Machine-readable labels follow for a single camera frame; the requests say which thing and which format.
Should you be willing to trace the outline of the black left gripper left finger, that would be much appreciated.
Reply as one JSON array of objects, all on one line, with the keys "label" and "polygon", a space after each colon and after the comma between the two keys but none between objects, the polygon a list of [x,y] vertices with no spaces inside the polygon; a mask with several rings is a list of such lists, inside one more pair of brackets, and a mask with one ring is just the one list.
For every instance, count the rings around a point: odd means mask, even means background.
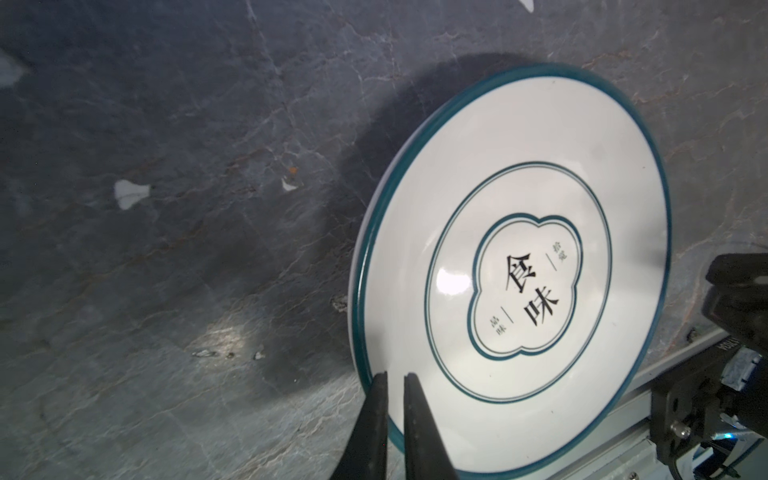
[{"label": "black left gripper left finger", "polygon": [[388,375],[373,377],[344,453],[331,480],[386,478],[388,441]]}]

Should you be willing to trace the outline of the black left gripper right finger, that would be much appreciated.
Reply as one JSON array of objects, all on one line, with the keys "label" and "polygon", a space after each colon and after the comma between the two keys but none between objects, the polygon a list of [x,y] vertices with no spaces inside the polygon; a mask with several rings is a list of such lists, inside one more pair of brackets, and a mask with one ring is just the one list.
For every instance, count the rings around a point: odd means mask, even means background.
[{"label": "black left gripper right finger", "polygon": [[457,480],[418,376],[404,379],[404,440],[408,480]]}]

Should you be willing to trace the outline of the white plate with green rim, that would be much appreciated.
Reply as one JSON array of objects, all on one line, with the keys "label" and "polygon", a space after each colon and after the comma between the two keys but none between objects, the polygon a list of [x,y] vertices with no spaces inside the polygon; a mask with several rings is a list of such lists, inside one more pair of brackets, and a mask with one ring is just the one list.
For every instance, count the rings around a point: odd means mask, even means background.
[{"label": "white plate with green rim", "polygon": [[463,479],[518,479],[581,444],[627,391],[671,262],[662,158],[632,102],[564,64],[483,79],[426,118],[362,222],[348,335],[361,385],[420,380]]}]

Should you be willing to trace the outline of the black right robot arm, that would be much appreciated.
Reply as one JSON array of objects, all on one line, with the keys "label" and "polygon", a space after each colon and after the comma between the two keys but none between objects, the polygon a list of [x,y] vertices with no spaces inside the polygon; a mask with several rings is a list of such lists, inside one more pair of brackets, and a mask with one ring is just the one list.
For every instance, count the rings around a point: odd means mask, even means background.
[{"label": "black right robot arm", "polygon": [[641,370],[572,451],[531,479],[737,478],[767,440],[767,256],[720,255],[702,312],[717,330]]}]

